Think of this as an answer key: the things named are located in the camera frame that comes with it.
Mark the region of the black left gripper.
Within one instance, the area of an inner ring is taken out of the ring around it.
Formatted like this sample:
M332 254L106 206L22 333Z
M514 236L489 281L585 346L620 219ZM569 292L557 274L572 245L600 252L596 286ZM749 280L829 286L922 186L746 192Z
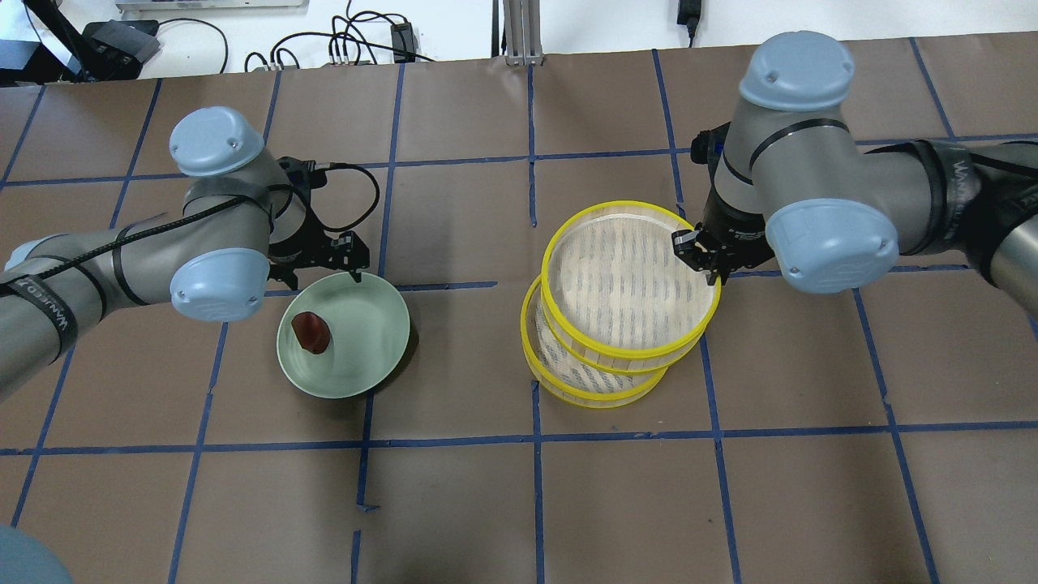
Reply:
M363 271L371 265L367 244L353 230L337 237L324 232L300 232L269 248L269 280L282 282L289 289L299 288L298 269L326 268L345 271L360 284Z

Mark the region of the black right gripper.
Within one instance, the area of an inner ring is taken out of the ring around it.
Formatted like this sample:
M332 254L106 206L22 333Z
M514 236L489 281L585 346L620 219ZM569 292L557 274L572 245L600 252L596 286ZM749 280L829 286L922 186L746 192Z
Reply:
M671 247L675 257L693 271L706 273L710 287L722 285L723 277L741 269L756 268L775 258L764 238L725 243L708 232L703 223L691 230L674 230Z

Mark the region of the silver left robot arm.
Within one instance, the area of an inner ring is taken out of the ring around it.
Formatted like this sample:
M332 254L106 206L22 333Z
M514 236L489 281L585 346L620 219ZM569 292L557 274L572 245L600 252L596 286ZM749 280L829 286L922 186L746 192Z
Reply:
M240 111L187 114L169 152L191 185L176 221L57 234L17 247L2 274L1 388L18 392L115 311L170 303L203 322L247 319L269 281L327 268L360 281L371 265L356 223L331 228L311 193L338 163L276 158Z

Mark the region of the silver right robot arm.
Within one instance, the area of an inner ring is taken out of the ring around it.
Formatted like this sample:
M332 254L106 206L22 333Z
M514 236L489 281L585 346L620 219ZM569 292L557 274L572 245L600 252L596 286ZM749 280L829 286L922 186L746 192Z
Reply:
M710 191L672 251L708 284L769 260L809 294L861 288L901 256L962 251L987 284L1037 311L1036 143L913 140L861 152L842 114L856 64L816 31L753 52L730 122L698 134Z

